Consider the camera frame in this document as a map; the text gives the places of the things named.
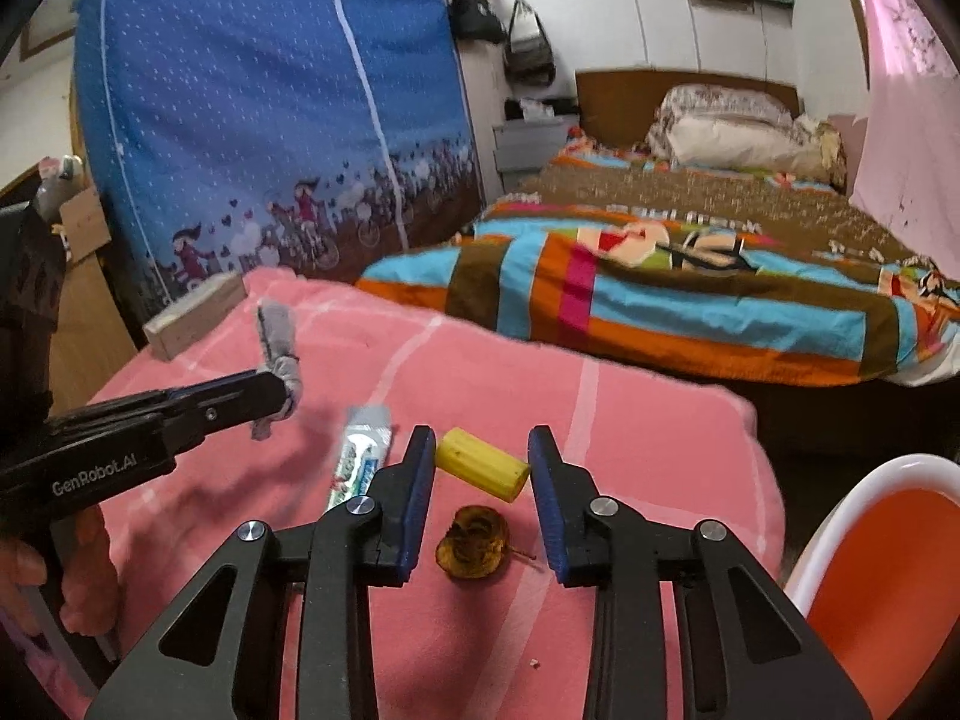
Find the person left hand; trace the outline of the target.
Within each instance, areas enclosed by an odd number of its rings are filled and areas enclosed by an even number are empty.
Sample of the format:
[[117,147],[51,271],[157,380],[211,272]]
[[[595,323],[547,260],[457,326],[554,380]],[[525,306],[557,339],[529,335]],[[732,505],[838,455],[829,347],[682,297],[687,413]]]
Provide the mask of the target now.
[[[114,629],[119,612],[119,579],[110,561],[110,539],[99,505],[80,512],[75,520],[76,550],[64,569],[64,606],[60,621],[72,634],[98,637]],[[39,635],[23,590],[41,587],[47,567],[36,550],[13,536],[2,538],[2,611],[26,635]]]

